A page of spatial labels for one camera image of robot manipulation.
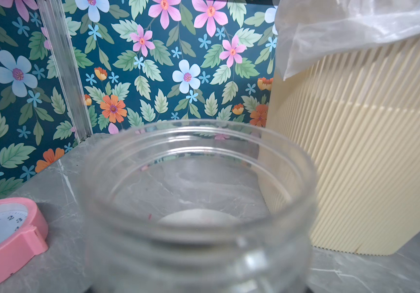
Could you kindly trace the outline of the pink alarm clock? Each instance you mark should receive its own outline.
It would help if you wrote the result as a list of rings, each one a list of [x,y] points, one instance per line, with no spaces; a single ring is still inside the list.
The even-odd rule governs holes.
[[[33,200],[0,200],[0,283],[49,249],[48,232],[49,225]]]

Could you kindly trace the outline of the white plastic bin liner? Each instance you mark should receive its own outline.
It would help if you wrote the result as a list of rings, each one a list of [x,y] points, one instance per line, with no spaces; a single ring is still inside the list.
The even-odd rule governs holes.
[[[330,54],[420,34],[420,1],[280,1],[275,71],[283,79]]]

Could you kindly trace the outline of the cream ribbed trash bin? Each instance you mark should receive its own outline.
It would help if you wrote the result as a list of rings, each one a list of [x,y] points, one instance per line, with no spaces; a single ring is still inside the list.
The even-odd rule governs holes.
[[[391,255],[420,232],[420,35],[275,74],[266,127],[317,167],[315,247]]]

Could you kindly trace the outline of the clear jar with flower tea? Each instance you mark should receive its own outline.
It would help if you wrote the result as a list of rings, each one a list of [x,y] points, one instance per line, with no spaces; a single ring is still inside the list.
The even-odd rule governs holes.
[[[93,293],[305,293],[311,158],[266,128],[137,126],[97,142],[79,203]]]

